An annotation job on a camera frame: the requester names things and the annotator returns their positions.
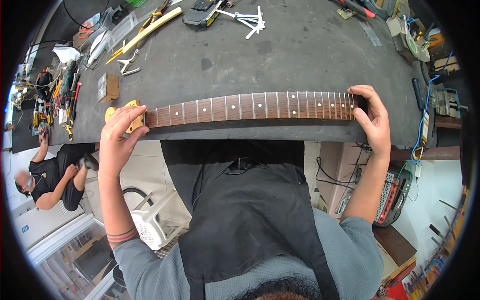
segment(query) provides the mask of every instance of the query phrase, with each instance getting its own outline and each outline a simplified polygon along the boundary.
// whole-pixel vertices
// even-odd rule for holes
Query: guitar neck
[[[252,119],[354,120],[358,96],[331,92],[273,92],[214,97],[150,109],[149,128]]]

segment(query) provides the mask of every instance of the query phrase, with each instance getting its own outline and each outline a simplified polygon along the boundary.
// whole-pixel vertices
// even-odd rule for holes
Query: gray work surface
[[[155,8],[158,0],[144,5]],[[193,0],[180,6],[185,13]],[[71,143],[100,141],[105,111],[138,99],[149,109],[197,99],[275,91],[346,92],[355,84],[372,85],[389,112],[391,143],[412,147],[421,114],[411,79],[418,70],[396,53],[386,23],[354,16],[344,20],[340,4],[326,0],[240,0],[230,12],[264,13],[265,29],[249,40],[250,28],[220,15],[208,29],[187,27],[182,16],[169,21],[147,40],[130,67],[120,74],[116,61],[105,65],[103,53],[94,70],[82,70],[77,117]],[[382,46],[374,47],[359,21],[367,21]],[[137,25],[129,35],[138,32]],[[134,50],[117,59],[130,59]],[[104,73],[120,77],[120,97],[112,103],[97,102],[97,81]],[[58,123],[51,130],[51,144],[66,144],[67,131]],[[279,139],[366,142],[356,121],[243,120],[187,124],[152,129],[144,139]]]

